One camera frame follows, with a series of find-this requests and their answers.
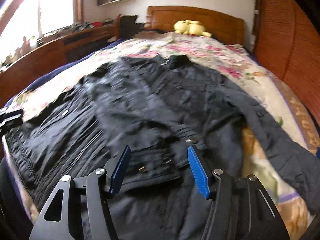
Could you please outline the wooden desk cabinet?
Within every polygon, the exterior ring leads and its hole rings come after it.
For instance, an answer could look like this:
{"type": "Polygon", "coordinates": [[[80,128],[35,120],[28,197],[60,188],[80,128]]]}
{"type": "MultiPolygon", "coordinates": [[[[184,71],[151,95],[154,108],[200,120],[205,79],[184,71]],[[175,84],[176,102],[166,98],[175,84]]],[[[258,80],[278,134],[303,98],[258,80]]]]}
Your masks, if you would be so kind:
{"type": "Polygon", "coordinates": [[[106,47],[117,35],[116,24],[104,25],[58,38],[24,55],[0,75],[1,106],[39,77],[106,47]]]}

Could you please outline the yellow plush toy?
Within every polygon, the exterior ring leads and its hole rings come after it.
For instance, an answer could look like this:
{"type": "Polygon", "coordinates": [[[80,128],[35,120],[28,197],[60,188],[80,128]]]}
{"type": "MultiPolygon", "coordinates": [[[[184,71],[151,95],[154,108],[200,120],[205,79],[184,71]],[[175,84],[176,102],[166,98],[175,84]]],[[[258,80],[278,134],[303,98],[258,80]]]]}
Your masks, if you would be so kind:
{"type": "Polygon", "coordinates": [[[181,20],[174,24],[176,34],[211,37],[200,21],[181,20]]]}

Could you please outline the red basket on desk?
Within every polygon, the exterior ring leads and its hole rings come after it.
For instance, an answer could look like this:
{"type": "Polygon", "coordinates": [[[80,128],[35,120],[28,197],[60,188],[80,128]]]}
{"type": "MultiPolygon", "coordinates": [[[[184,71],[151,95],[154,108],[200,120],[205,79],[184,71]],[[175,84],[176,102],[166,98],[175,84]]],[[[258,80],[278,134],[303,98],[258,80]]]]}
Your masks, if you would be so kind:
{"type": "Polygon", "coordinates": [[[93,28],[99,28],[99,27],[102,27],[103,26],[103,22],[92,22],[91,23],[91,26],[93,28]]]}

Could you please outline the wooden louvered wardrobe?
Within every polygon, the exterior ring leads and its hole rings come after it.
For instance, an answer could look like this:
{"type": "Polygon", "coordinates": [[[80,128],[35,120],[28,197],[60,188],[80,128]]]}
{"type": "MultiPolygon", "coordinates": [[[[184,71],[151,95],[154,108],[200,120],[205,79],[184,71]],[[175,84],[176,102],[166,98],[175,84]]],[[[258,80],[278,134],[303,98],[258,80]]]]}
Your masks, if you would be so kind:
{"type": "Polygon", "coordinates": [[[294,0],[258,0],[255,58],[319,120],[319,34],[294,0]]]}

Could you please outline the window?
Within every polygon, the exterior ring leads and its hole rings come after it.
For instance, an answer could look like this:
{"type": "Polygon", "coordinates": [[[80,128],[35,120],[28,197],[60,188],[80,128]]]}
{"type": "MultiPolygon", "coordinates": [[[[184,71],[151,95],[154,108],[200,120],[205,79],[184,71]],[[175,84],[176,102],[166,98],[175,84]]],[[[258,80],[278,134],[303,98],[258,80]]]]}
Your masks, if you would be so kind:
{"type": "Polygon", "coordinates": [[[82,20],[82,0],[6,0],[1,5],[1,63],[29,53],[37,38],[82,20]]]}

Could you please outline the black jacket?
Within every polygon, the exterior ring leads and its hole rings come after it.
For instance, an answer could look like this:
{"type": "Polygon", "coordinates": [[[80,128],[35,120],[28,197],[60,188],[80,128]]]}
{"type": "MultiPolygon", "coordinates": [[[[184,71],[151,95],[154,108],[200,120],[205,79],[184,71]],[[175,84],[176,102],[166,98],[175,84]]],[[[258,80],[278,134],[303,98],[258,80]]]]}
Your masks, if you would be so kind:
{"type": "Polygon", "coordinates": [[[129,168],[110,203],[119,237],[200,239],[210,202],[196,190],[189,142],[236,176],[245,126],[281,179],[317,213],[319,159],[235,83],[186,56],[103,64],[5,139],[38,209],[63,175],[86,176],[129,146],[129,168]]]}

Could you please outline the wooden chair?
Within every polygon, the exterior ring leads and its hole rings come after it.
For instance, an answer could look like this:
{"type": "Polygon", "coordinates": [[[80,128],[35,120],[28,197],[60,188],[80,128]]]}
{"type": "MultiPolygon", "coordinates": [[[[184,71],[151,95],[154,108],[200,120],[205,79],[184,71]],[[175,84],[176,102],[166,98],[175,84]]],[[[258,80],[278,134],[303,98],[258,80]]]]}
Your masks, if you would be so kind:
{"type": "Polygon", "coordinates": [[[130,38],[136,33],[137,15],[119,14],[116,20],[116,38],[130,38]]]}

